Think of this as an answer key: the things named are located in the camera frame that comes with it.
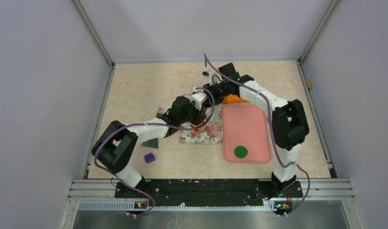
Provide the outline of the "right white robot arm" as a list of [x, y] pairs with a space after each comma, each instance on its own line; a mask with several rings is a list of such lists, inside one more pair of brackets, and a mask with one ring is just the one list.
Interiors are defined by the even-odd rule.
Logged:
[[289, 101], [276, 96], [249, 76], [241, 76], [233, 63], [216, 68], [205, 60], [203, 75], [209, 78], [207, 103], [220, 104], [228, 95], [245, 99], [264, 111], [269, 137], [278, 165], [272, 172], [271, 190], [285, 196], [296, 181], [297, 155], [310, 129], [304, 106], [298, 99]]

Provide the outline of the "wooden rolling pin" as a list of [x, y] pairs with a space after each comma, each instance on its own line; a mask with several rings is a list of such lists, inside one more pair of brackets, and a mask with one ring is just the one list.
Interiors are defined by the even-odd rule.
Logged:
[[206, 132], [207, 130], [208, 130], [208, 125], [204, 125], [204, 126], [202, 126], [202, 127], [197, 127], [197, 130], [200, 132], [200, 133], [204, 133], [204, 132]]

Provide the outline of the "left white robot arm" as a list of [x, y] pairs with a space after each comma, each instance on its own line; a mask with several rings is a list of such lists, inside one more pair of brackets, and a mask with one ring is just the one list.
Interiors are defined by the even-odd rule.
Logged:
[[141, 143], [165, 138], [176, 133], [184, 123], [200, 125], [207, 118], [204, 106], [185, 96], [178, 96], [165, 113], [134, 124], [112, 121], [92, 148], [98, 167], [123, 180], [126, 191], [133, 197], [144, 193], [142, 175], [130, 163], [132, 153]]

